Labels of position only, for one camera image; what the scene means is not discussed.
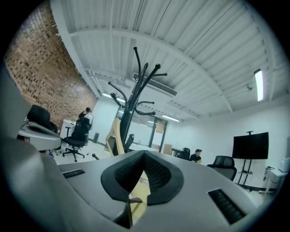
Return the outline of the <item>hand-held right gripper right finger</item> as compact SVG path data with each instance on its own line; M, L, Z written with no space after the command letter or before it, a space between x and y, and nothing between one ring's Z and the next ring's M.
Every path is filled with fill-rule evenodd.
M245 189L212 168L170 155L154 155L178 167L184 184L169 202L148 206L132 227L134 232L248 232L263 214L265 208ZM228 222L209 195L217 189L245 214L242 219Z

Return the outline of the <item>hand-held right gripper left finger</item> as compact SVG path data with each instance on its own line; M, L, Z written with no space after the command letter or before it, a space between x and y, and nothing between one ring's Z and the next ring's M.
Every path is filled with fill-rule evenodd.
M145 152L61 165L83 174L58 177L58 203L66 228L131 228L130 192L145 168Z

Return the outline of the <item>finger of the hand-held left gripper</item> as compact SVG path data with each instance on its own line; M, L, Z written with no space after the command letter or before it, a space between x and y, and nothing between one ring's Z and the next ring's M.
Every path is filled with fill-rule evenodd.
M26 134L42 134L42 135L51 135L51 136L58 136L56 133L54 133L53 131L37 124L34 122L26 122L24 123L20 130L19 130L19 135L26 135Z
M21 128L19 136L33 145L38 151L53 150L61 146L61 138L50 130L42 128Z

